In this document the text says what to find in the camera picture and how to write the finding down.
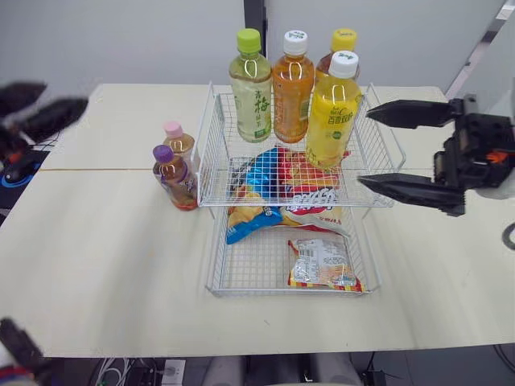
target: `small juice bottle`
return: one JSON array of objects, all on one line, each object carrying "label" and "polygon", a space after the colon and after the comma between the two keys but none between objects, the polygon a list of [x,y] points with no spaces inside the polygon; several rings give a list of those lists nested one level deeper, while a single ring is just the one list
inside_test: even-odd
[{"label": "small juice bottle", "polygon": [[329,76],[315,86],[307,129],[306,157],[320,169],[338,166],[352,132],[361,102],[360,87],[353,80],[358,56],[337,51],[329,66]]},{"label": "small juice bottle", "polygon": [[170,146],[170,149],[172,149],[175,155],[182,157],[187,164],[187,168],[190,172],[194,173],[200,164],[198,154],[195,154],[195,158],[192,160],[192,151],[193,146],[195,145],[195,139],[193,139],[191,135],[183,132],[183,127],[176,121],[165,123],[163,128],[167,135],[163,144]]},{"label": "small juice bottle", "polygon": [[294,143],[307,132],[307,114],[315,81],[313,63],[304,56],[307,34],[284,34],[284,56],[272,68],[274,85],[274,132],[283,142]]},{"label": "small juice bottle", "polygon": [[272,71],[261,55],[258,30],[245,28],[237,33],[240,55],[231,62],[229,75],[236,104],[237,128],[247,142],[265,141],[272,131]]},{"label": "small juice bottle", "polygon": [[172,149],[166,145],[156,146],[154,157],[154,177],[167,191],[171,202],[181,211],[195,209],[196,183],[183,158],[174,155]]},{"label": "small juice bottle", "polygon": [[[329,64],[331,64],[332,55],[336,51],[354,51],[356,40],[357,33],[348,28],[340,28],[332,33],[331,52],[325,55],[316,65],[315,84],[317,84],[320,79],[329,75]],[[359,68],[356,70],[354,79],[356,79],[358,75]]]}]

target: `food package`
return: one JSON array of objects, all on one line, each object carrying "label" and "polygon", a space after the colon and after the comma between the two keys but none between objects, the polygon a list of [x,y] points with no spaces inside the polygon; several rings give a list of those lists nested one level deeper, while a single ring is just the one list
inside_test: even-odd
[{"label": "food package", "polygon": [[337,201],[339,172],[317,169],[306,160],[304,152],[285,147],[278,148],[278,162],[279,190],[293,201],[281,207],[280,225],[346,236],[342,227],[344,210],[331,205]]},{"label": "food package", "polygon": [[295,265],[290,271],[288,285],[326,286],[334,290],[365,291],[364,285],[352,269],[346,237],[341,241],[288,240],[288,245],[297,256]]},{"label": "food package", "polygon": [[[231,195],[243,203],[248,200],[262,206],[229,208],[227,244],[275,225],[347,236],[342,227],[343,208],[331,205],[337,201],[340,188],[338,170],[317,169],[306,160],[304,152],[283,146],[275,146],[232,169]],[[278,197],[291,198],[293,203],[271,206]]]},{"label": "food package", "polygon": [[278,149],[258,155],[252,162],[240,166],[231,178],[231,194],[245,202],[261,201],[263,206],[234,206],[228,211],[227,244],[234,244],[250,233],[279,224],[279,207],[267,206],[267,200],[276,196],[278,188]]}]

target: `white table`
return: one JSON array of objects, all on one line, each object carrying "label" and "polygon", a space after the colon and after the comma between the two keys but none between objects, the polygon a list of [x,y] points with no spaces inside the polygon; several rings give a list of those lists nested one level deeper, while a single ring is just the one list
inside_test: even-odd
[{"label": "white table", "polygon": [[[375,209],[373,246],[383,284],[373,294],[212,296],[204,288],[208,209],[176,210],[150,172],[161,123],[178,119],[195,133],[207,90],[101,86],[83,121],[62,136],[0,228],[0,315],[15,318],[45,355],[233,355],[515,341],[515,253],[501,243],[514,202],[475,192],[468,192],[467,215],[460,218],[400,203]],[[443,100],[436,88],[379,93],[383,101]],[[398,130],[406,167],[427,173],[450,131]],[[183,236],[190,232],[194,240]]]}]

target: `white bottle cap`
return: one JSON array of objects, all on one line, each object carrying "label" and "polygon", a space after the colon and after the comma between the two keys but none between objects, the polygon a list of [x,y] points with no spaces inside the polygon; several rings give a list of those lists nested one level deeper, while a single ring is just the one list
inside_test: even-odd
[{"label": "white bottle cap", "polygon": [[332,54],[329,64],[329,75],[335,78],[347,79],[356,75],[359,58],[352,51],[337,51]]},{"label": "white bottle cap", "polygon": [[288,31],[284,34],[282,48],[288,55],[303,55],[307,51],[307,33],[303,31]]}]

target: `two-tier wire shelf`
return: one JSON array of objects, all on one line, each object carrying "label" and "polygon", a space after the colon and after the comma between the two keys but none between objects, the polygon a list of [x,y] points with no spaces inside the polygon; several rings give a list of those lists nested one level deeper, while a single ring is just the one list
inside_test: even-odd
[{"label": "two-tier wire shelf", "polygon": [[[253,164],[259,154],[283,146],[304,151],[305,141],[295,144],[281,142],[272,133],[265,141],[248,143],[237,132],[237,115],[232,93],[216,93],[212,86],[200,125],[199,139],[204,139],[198,176],[200,206],[217,207],[212,210],[214,231],[211,243],[211,261],[208,289],[215,295],[242,294],[366,294],[374,291],[381,279],[365,220],[371,207],[391,207],[393,200],[372,192],[357,181],[361,175],[377,175],[398,171],[406,156],[390,128],[379,126],[366,117],[366,112],[379,105],[372,85],[368,86],[354,121],[347,146],[347,156],[332,170],[337,175],[336,193],[330,199],[281,194],[279,186],[266,201],[263,198],[237,197],[235,179],[241,171]],[[274,107],[272,103],[272,120]],[[306,181],[309,166],[298,165]],[[341,291],[328,287],[291,287],[288,277],[295,263],[295,255],[287,244],[294,239],[332,239],[329,232],[311,232],[297,228],[263,228],[236,244],[227,245],[227,207],[232,206],[333,206],[342,210],[342,229],[348,235],[347,251],[354,273],[363,285],[360,292]]]}]

